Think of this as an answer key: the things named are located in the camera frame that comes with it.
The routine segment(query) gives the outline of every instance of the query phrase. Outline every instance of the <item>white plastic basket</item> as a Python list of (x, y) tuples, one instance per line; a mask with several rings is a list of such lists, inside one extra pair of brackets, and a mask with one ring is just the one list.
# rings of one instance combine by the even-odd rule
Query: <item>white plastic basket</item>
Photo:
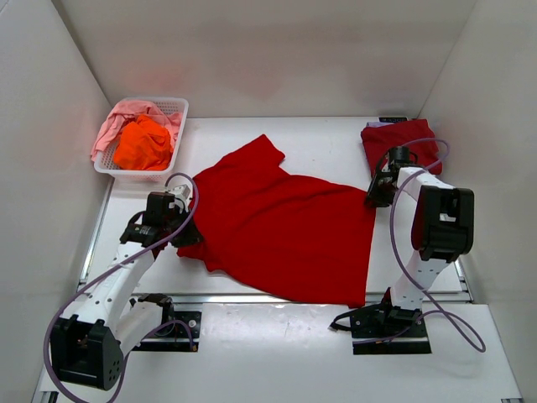
[(175, 159), (179, 152), (179, 144), (183, 137), (183, 129), (185, 128), (186, 114), (188, 113), (188, 102), (183, 98), (172, 97), (128, 97), (124, 99), (141, 99), (143, 101), (151, 101), (166, 115), (171, 113), (181, 112), (183, 113), (181, 119), (181, 125), (179, 127), (179, 133), (177, 134), (177, 141), (175, 142), (174, 153), (171, 156), (168, 168), (165, 170), (122, 170), (116, 164), (114, 164), (113, 156), (116, 152), (118, 139), (111, 142), (107, 148), (101, 152), (97, 152), (95, 159), (95, 170), (102, 174), (112, 175), (114, 178), (120, 181), (165, 181), (174, 169)]

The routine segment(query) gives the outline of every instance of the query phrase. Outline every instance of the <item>cable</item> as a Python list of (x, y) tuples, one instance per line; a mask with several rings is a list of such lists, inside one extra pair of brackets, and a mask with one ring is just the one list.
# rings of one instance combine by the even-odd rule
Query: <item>cable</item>
[[(190, 210), (189, 212), (189, 215), (188, 217), (183, 221), (183, 223), (175, 230), (173, 231), (170, 235), (168, 235), (166, 238), (163, 238), (161, 240), (159, 240), (158, 242), (155, 242), (153, 243), (152, 245), (148, 246), (147, 248), (145, 249), (142, 249), (140, 250), (139, 252), (137, 252), (136, 254), (133, 254), (132, 256), (129, 256), (128, 258), (126, 258), (125, 260), (123, 260), (122, 262), (114, 265), (110, 270), (107, 270), (105, 271), (103, 274), (99, 275), (97, 278), (95, 278), (93, 281), (90, 281), (88, 284), (84, 285), (80, 290), (78, 290), (64, 305), (62, 305), (60, 307), (60, 309), (58, 309), (58, 311), (54, 314), (54, 316), (52, 317), (52, 320), (50, 321), (49, 323), (49, 326), (47, 327), (47, 330), (44, 334), (44, 341), (43, 341), (43, 359), (44, 359), (44, 368), (46, 369), (47, 371), (47, 374), (49, 375), (50, 377), (50, 380), (52, 380), (52, 383), (55, 385), (55, 387), (65, 396), (67, 397), (68, 399), (74, 401), (75, 403), (88, 403), (87, 401), (85, 400), (82, 400), (80, 399), (79, 397), (73, 395), (65, 386), (63, 386), (63, 384), (61, 383), (61, 381), (58, 379), (58, 377), (56, 376), (55, 372), (54, 372), (54, 369), (52, 368), (52, 363), (50, 362), (50, 351), (49, 351), (49, 344), (50, 344), (50, 335), (52, 333), (52, 329), (54, 328), (54, 324), (56, 323), (56, 321), (60, 318), (61, 314), (64, 312), (64, 310), (73, 302), (76, 300), (76, 298), (78, 298), (79, 296), (81, 296), (82, 294), (84, 294), (87, 290), (89, 290), (90, 288), (92, 288), (94, 285), (96, 284), (99, 284), (101, 281), (103, 281), (104, 279), (106, 279), (109, 275), (115, 273), (116, 271), (118, 271), (124, 264), (127, 264), (128, 262), (131, 262), (137, 258), (139, 258), (142, 254), (145, 254), (147, 252), (149, 252), (150, 250), (152, 249), (155, 249), (155, 248), (158, 248), (159, 246), (163, 245), (163, 244), (166, 244), (168, 243), (170, 240), (172, 240), (173, 238), (175, 238), (185, 227), (186, 225), (188, 224), (188, 222), (192, 219), (192, 217), (194, 217), (194, 213), (196, 212), (196, 209), (198, 207), (198, 201), (199, 201), (199, 195), (198, 195), (198, 187), (196, 185), (196, 183), (194, 182), (194, 180), (192, 178), (190, 178), (187, 174), (183, 174), (183, 173), (180, 173), (180, 172), (177, 172), (175, 174), (172, 174), (168, 180), (166, 181), (166, 186), (169, 184), (169, 182), (171, 181), (172, 178), (175, 178), (176, 176), (183, 176), (184, 178), (186, 178), (191, 184), (192, 184), (192, 188), (194, 190), (194, 195), (195, 195), (195, 200), (194, 200), (194, 206), (192, 207), (192, 209)], [(179, 323), (180, 325), (182, 325), (183, 327), (185, 327), (185, 330), (186, 330), (186, 333), (188, 334), (189, 336), (189, 340), (190, 340), (190, 349), (193, 349), (193, 346), (194, 346), (194, 342), (192, 340), (192, 333), (190, 332), (190, 328), (188, 326), (185, 325), (184, 322), (182, 321), (170, 321), (170, 322), (166, 322), (162, 325), (160, 325), (159, 327), (156, 327), (154, 330), (152, 330), (151, 332), (149, 332), (145, 338), (151, 336), (154, 334), (154, 332), (157, 332), (158, 330), (161, 330), (163, 327), (166, 327), (168, 325), (170, 325), (171, 323)], [(128, 355), (127, 354), (125, 356), (125, 359), (123, 360), (123, 371), (121, 373), (121, 376), (119, 378), (119, 381), (118, 381), (118, 384), (117, 384), (117, 388), (116, 388), (116, 391), (114, 392), (114, 394), (112, 395), (112, 398), (107, 402), (107, 403), (113, 403), (116, 399), (117, 399), (117, 396), (119, 395), (119, 391), (121, 390), (122, 388), (122, 385), (123, 385), (123, 379), (125, 377), (125, 368), (126, 368), (126, 365), (127, 365), (127, 360), (128, 360)]]
[[(403, 271), (403, 274), (409, 279), (410, 283), (412, 283), (418, 290), (423, 292), (423, 294), (427, 298), (429, 298), (430, 302), (432, 302), (432, 304), (436, 307), (436, 309), (434, 311), (428, 311), (426, 313), (421, 314), (416, 319), (416, 321), (420, 321), (421, 319), (423, 319), (424, 317), (427, 317), (429, 315), (440, 313), (440, 314), (444, 315), (444, 317), (446, 317), (446, 319), (448, 321), (450, 321), (450, 323), (453, 325), (453, 327), (461, 334), (461, 336), (468, 342), (468, 344), (470, 344), (473, 348), (475, 348), (479, 353), (484, 353), (485, 351), (487, 351), (487, 346), (485, 345), (485, 342), (483, 341), (482, 337), (477, 332), (477, 330), (472, 325), (470, 325), (470, 323), (468, 323), (467, 321), (465, 321), (464, 319), (459, 317), (457, 314), (445, 310), (441, 306), (441, 304), (433, 297), (433, 295), (431, 295), (431, 293), (429, 293), (429, 291), (425, 290), (424, 287), (422, 287), (421, 284), (418, 283), (418, 281), (416, 281), (414, 279), (414, 277), (412, 277), (412, 275), (409, 273), (409, 271), (404, 266), (403, 260), (401, 259), (401, 256), (399, 255), (399, 251), (397, 249), (397, 244), (395, 243), (395, 224), (394, 224), (395, 223), (395, 208), (397, 206), (397, 201), (399, 200), (399, 196), (401, 196), (401, 193), (403, 192), (404, 187), (407, 186), (407, 184), (410, 181), (412, 181), (415, 177), (417, 177), (417, 176), (419, 176), (421, 174), (424, 174), (426, 171), (434, 168), (438, 164), (441, 164), (447, 158), (447, 156), (449, 155), (449, 153), (451, 151), (449, 143), (447, 143), (445, 140), (442, 140), (442, 139), (416, 139), (416, 140), (412, 140), (412, 141), (409, 141), (408, 143), (403, 144), (402, 147), (407, 147), (409, 145), (417, 144), (417, 143), (424, 143), (424, 142), (427, 142), (427, 141), (435, 141), (436, 143), (444, 144), (445, 147), (446, 147), (446, 152), (437, 161), (433, 162), (430, 165), (427, 165), (423, 170), (419, 170), (419, 171), (415, 172), (414, 174), (410, 175), (405, 181), (403, 181), (403, 183), (401, 184), (399, 189), (395, 192), (394, 202), (392, 204), (392, 208), (391, 208), (390, 213), (389, 213), (389, 236), (390, 236), (390, 241), (391, 241), (391, 244), (392, 244), (392, 249), (394, 251), (395, 260), (397, 260), (399, 268)], [(466, 326), (468, 328), (468, 330), (470, 330), (474, 334), (474, 336), (479, 341), (481, 346), (475, 344), (473, 342), (473, 340), (471, 340), (464, 333), (464, 331), (457, 324), (457, 322), (455, 322), (455, 320), (459, 321), (464, 326)], [(398, 338), (399, 336), (401, 336), (402, 334), (407, 332), (409, 329), (410, 329), (410, 327), (406, 327), (405, 329), (403, 329), (402, 331), (394, 334), (393, 336), (388, 336), (388, 337), (385, 337), (385, 338), (372, 338), (372, 339), (367, 339), (367, 340), (360, 340), (360, 341), (356, 341), (356, 342), (353, 342), (353, 343), (354, 344), (369, 344), (369, 343), (391, 342), (395, 338)]]

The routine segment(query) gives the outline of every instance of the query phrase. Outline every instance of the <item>red cloth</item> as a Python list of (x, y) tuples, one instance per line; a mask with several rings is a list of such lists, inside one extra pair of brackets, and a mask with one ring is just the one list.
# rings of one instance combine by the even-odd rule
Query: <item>red cloth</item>
[(194, 179), (204, 242), (178, 251), (287, 300), (363, 306), (375, 210), (366, 192), (290, 175), (262, 135)]
[[(375, 173), (375, 166), (378, 161), (392, 147), (403, 145), (410, 140), (434, 138), (435, 134), (429, 128), (425, 119), (409, 120), (382, 126), (381, 128), (365, 128), (362, 131), (363, 148), (368, 157), (371, 176)], [(426, 141), (410, 145), (410, 151), (418, 155), (418, 164), (427, 166), (438, 160), (438, 145), (434, 141)], [(431, 174), (439, 175), (442, 172), (442, 164), (438, 164), (432, 170)]]

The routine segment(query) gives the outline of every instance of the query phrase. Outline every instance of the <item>gray wall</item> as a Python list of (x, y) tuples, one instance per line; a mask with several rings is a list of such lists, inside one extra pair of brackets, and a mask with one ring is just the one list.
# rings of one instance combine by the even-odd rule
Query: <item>gray wall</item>
[(89, 151), (110, 106), (52, 3), (0, 9), (0, 401), (28, 403), (101, 205)]
[(479, 0), (422, 118), (453, 151), (445, 178), (476, 192), (465, 259), (519, 388), (537, 401), (537, 3)]
[(415, 117), (475, 0), (55, 0), (110, 102), (192, 117)]

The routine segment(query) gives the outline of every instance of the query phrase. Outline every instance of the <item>purple cable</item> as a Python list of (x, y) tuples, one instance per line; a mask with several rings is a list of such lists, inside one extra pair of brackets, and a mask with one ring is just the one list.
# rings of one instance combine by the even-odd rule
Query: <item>purple cable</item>
[[(84, 294), (84, 292), (86, 292), (88, 289), (90, 289), (94, 285), (100, 283), (101, 281), (106, 279), (109, 275), (111, 275), (111, 274), (115, 273), (116, 271), (118, 271), (122, 267), (122, 265), (127, 264), (128, 262), (139, 258), (141, 255), (149, 252), (152, 249), (158, 248), (159, 246), (168, 243), (171, 239), (173, 239), (175, 236), (177, 236), (186, 227), (186, 225), (189, 223), (189, 221), (192, 219), (192, 217), (194, 217), (194, 213), (196, 212), (196, 209), (198, 207), (198, 202), (199, 202), (199, 199), (200, 199), (200, 195), (198, 194), (198, 187), (196, 186), (196, 183), (194, 182), (194, 180), (192, 178), (190, 178), (187, 174), (183, 174), (183, 173), (180, 173), (180, 172), (172, 174), (168, 178), (168, 180), (165, 182), (164, 185), (168, 186), (168, 184), (171, 181), (171, 179), (175, 178), (176, 176), (183, 176), (184, 178), (186, 178), (192, 184), (192, 188), (194, 189), (194, 196), (195, 196), (194, 206), (190, 210), (190, 213), (189, 213), (188, 217), (185, 219), (185, 221), (179, 226), (179, 228), (177, 228), (175, 231), (173, 231), (166, 238), (163, 238), (163, 239), (159, 240), (158, 242), (155, 242), (154, 244), (148, 246), (147, 248), (140, 250), (136, 254), (133, 254), (132, 256), (129, 256), (124, 261), (122, 261), (122, 262), (116, 264), (115, 266), (113, 266), (110, 270), (105, 271), (103, 274), (99, 275), (93, 281), (91, 281), (88, 284), (84, 285), (64, 305), (62, 305), (60, 307), (60, 309), (58, 309), (58, 311), (52, 317), (52, 320), (50, 321), (49, 326), (47, 327), (47, 330), (46, 330), (46, 332), (44, 334), (44, 341), (43, 341), (44, 368), (46, 369), (47, 374), (49, 375), (50, 380), (52, 380), (52, 383), (55, 385), (55, 387), (65, 397), (67, 397), (68, 399), (74, 401), (75, 403), (88, 403), (88, 402), (85, 401), (85, 400), (80, 399), (79, 397), (77, 397), (75, 395), (73, 395), (67, 388), (65, 388), (63, 386), (61, 381), (56, 376), (56, 374), (54, 372), (54, 369), (52, 368), (52, 363), (50, 362), (49, 343), (50, 343), (50, 334), (52, 333), (52, 329), (54, 328), (54, 324), (60, 318), (60, 316), (64, 312), (64, 310), (73, 301), (75, 301), (76, 298), (78, 298), (79, 296)], [(170, 324), (173, 324), (173, 323), (178, 323), (178, 324), (180, 324), (181, 326), (183, 326), (185, 328), (186, 333), (188, 334), (189, 341), (190, 341), (190, 349), (193, 349), (194, 341), (192, 340), (192, 333), (190, 332), (190, 328), (188, 326), (186, 326), (186, 324), (184, 322), (182, 322), (182, 321), (173, 320), (173, 321), (166, 322), (166, 323), (160, 325), (159, 327), (156, 327), (151, 332), (149, 332), (144, 338), (148, 338), (149, 336), (152, 336), (155, 332), (158, 332), (162, 328), (167, 327), (167, 326), (169, 326)], [(113, 403), (117, 399), (117, 396), (119, 395), (119, 392), (120, 392), (120, 390), (121, 390), (121, 388), (123, 386), (123, 380), (125, 378), (125, 369), (126, 369), (126, 366), (127, 366), (128, 355), (129, 354), (127, 354), (125, 356), (125, 359), (123, 360), (123, 371), (122, 371), (121, 376), (119, 378), (116, 391), (114, 392), (114, 394), (112, 395), (112, 398), (107, 403)]]
[[(418, 289), (420, 290), (421, 292), (423, 292), (423, 294), (429, 298), (430, 302), (432, 302), (432, 304), (436, 307), (436, 310), (434, 311), (428, 311), (426, 313), (423, 313), (421, 314), (417, 321), (423, 319), (424, 317), (428, 316), (428, 315), (432, 315), (432, 314), (435, 314), (435, 313), (440, 313), (442, 315), (444, 315), (446, 317), (447, 320), (450, 321), (450, 323), (453, 325), (453, 327), (462, 335), (462, 337), (473, 347), (475, 348), (479, 353), (484, 353), (486, 350), (487, 350), (487, 347), (485, 346), (485, 342), (483, 341), (483, 339), (481, 338), (481, 336), (479, 335), (479, 333), (477, 332), (477, 330), (472, 326), (470, 325), (470, 323), (468, 323), (467, 321), (465, 321), (464, 319), (462, 319), (461, 317), (459, 317), (458, 315), (456, 315), (455, 313), (453, 312), (449, 312), (449, 311), (446, 311), (441, 305), (440, 303), (433, 297), (433, 295), (431, 295), (431, 293), (429, 293), (429, 291), (427, 290), (424, 290), (424, 287), (421, 286), (420, 283), (418, 283), (414, 277), (412, 277), (412, 275), (409, 273), (409, 271), (406, 269), (406, 267), (404, 266), (404, 263), (403, 263), (403, 260), (401, 259), (401, 256), (399, 255), (399, 251), (397, 249), (397, 244), (395, 243), (395, 207), (397, 206), (397, 201), (399, 199), (399, 196), (401, 195), (401, 193), (403, 192), (403, 189), (405, 186), (407, 186), (407, 184), (412, 181), (415, 177), (425, 173), (427, 170), (430, 170), (431, 168), (434, 168), (435, 166), (437, 166), (438, 164), (442, 163), (446, 158), (447, 156), (449, 155), (450, 153), (450, 145), (449, 143), (447, 143), (445, 140), (441, 140), (441, 139), (416, 139), (416, 140), (412, 140), (412, 141), (409, 141), (408, 143), (405, 143), (402, 145), (402, 147), (406, 147), (406, 146), (409, 146), (409, 145), (412, 145), (412, 144), (417, 144), (417, 143), (424, 143), (426, 141), (435, 141), (436, 143), (442, 143), (445, 145), (446, 147), (446, 152), (435, 162), (433, 162), (432, 164), (428, 165), (425, 167), (424, 170), (419, 170), (417, 172), (415, 172), (414, 174), (410, 175), (402, 184), (401, 186), (399, 187), (399, 189), (396, 191), (395, 193), (395, 196), (394, 196), (394, 203), (392, 204), (392, 209), (390, 210), (390, 213), (389, 213), (389, 237), (390, 237), (390, 241), (391, 241), (391, 244), (392, 244), (392, 249), (394, 250), (394, 255), (395, 255), (395, 259), (397, 260), (397, 263), (400, 267), (400, 269), (403, 271), (404, 275), (409, 279), (409, 281)], [(475, 344), (465, 333), (464, 331), (461, 329), (461, 327), (455, 322), (455, 319), (457, 321), (459, 321), (460, 323), (462, 323), (464, 326), (466, 326), (477, 338), (477, 340), (479, 341), (479, 343), (481, 344), (481, 346), (478, 346), (477, 344)], [(368, 344), (368, 343), (382, 343), (382, 342), (390, 342), (392, 340), (394, 340), (395, 338), (398, 338), (399, 336), (401, 336), (402, 334), (404, 334), (405, 332), (407, 332), (408, 330), (410, 329), (410, 327), (407, 327), (405, 329), (403, 329), (401, 332), (398, 332), (396, 334), (394, 334), (393, 336), (389, 336), (389, 337), (385, 337), (385, 338), (374, 338), (374, 339), (368, 339), (368, 340), (361, 340), (361, 341), (357, 341), (357, 342), (353, 342), (354, 344)]]

